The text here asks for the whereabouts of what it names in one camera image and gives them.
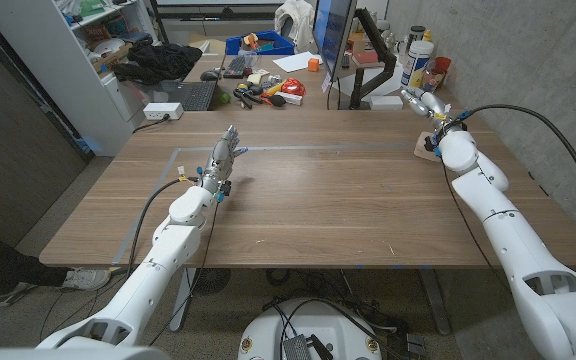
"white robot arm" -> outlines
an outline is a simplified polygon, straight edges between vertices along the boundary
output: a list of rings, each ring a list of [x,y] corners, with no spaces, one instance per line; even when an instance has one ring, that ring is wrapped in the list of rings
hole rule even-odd
[[[199,233],[206,223],[204,210],[222,196],[220,189],[235,157],[248,150],[235,150],[238,143],[237,129],[231,126],[215,145],[197,186],[170,205],[168,217],[153,234],[152,249],[110,303],[91,317],[53,333],[38,349],[138,344],[170,278],[199,247]]]
[[[457,194],[483,223],[508,278],[521,321],[547,359],[576,355],[576,272],[555,259],[503,191],[508,179],[484,154],[461,123],[445,114],[436,96],[402,90],[418,115],[431,119],[445,166],[459,177]]]

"wooden table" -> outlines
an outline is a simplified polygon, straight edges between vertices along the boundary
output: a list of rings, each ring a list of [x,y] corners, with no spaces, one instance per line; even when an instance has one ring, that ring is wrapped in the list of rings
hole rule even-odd
[[[153,189],[174,179],[180,165],[188,170],[204,166],[220,134],[233,124],[240,145],[251,151],[235,162],[233,191],[219,207],[207,267],[486,266],[450,197],[441,165],[413,155],[419,134],[431,130],[427,121],[410,110],[326,111],[323,71],[286,74],[272,58],[262,57],[262,67],[306,85],[302,107],[248,110],[231,103],[218,111],[187,112],[179,121],[135,134],[44,249],[41,261],[127,264],[129,247],[118,250],[131,239],[131,226]],[[202,59],[188,80],[221,60]],[[224,79],[219,86],[231,91],[239,82]],[[440,96],[460,107],[447,91]],[[576,268],[575,225],[476,116],[469,130],[480,150],[506,173],[509,198],[553,255]],[[153,202],[141,229],[138,261],[149,251],[168,206],[188,186],[175,185]],[[465,212],[497,265],[480,222]],[[187,265],[200,265],[203,253],[200,248]]]

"white shelf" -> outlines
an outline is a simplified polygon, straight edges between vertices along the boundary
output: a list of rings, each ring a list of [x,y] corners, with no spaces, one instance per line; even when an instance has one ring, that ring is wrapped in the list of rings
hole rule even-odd
[[[112,5],[105,6],[103,12],[86,16],[86,17],[84,17],[84,19],[83,19],[82,21],[80,21],[80,22],[78,22],[78,23],[72,23],[72,25],[70,25],[70,30],[79,29],[79,28],[82,27],[82,26],[85,26],[85,25],[88,25],[88,24],[92,24],[92,23],[94,23],[95,21],[97,21],[97,20],[99,20],[99,19],[101,19],[101,18],[104,18],[104,17],[106,17],[106,16],[108,16],[108,15],[112,15],[112,14],[118,12],[119,10],[125,8],[126,6],[132,5],[132,4],[136,3],[136,2],[137,2],[137,0],[130,0],[130,1],[127,1],[127,2],[125,2],[125,3],[123,3],[123,4],[121,4],[121,5],[114,5],[114,4],[112,4],[112,2],[111,2]]]

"monitor stand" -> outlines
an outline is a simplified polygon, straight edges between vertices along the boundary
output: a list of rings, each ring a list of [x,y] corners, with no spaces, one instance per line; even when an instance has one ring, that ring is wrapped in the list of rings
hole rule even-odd
[[[397,57],[386,48],[386,43],[381,38],[377,25],[372,21],[368,10],[365,8],[356,9],[355,17],[359,18],[361,25],[364,27],[366,35],[368,35],[368,39],[370,39],[370,43],[377,52],[377,59],[385,64],[384,71],[367,83],[362,84],[364,79],[364,68],[357,68],[355,73],[355,85],[352,94],[350,95],[350,101],[340,102],[339,110],[369,110],[370,104],[366,101],[361,101],[361,99],[390,79],[394,74],[395,66],[397,65]]]

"sneaker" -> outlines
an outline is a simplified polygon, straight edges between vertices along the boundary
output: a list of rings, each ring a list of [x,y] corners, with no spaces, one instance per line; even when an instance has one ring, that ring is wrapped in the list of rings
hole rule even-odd
[[[36,288],[37,285],[31,285],[26,283],[19,283],[15,289],[8,294],[0,295],[0,306],[8,307],[17,301],[21,300],[30,290]]]
[[[78,290],[97,290],[110,280],[108,270],[87,270],[82,268],[68,271],[62,287]]]

